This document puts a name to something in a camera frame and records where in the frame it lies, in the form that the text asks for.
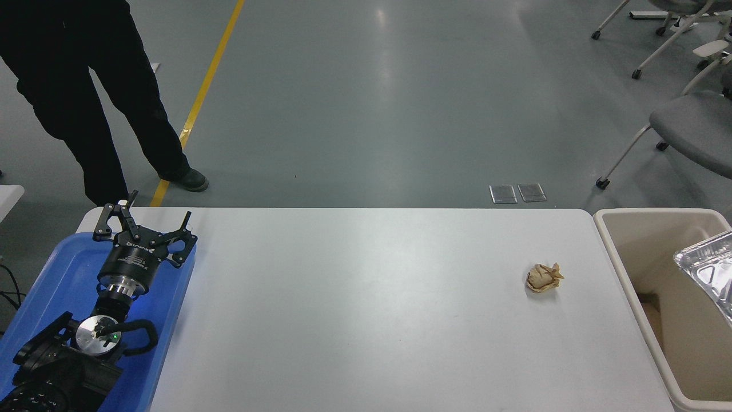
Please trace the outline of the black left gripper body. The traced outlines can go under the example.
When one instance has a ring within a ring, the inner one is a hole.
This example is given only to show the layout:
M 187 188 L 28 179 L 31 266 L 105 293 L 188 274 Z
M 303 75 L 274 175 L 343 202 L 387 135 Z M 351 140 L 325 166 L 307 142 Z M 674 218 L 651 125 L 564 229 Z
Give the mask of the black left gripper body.
M 133 279 L 139 285 L 153 284 L 160 264 L 168 256 L 172 238 L 146 227 L 138 229 L 138 239 L 130 231 L 115 236 L 114 246 L 98 274 L 100 284 L 108 285 L 115 277 Z

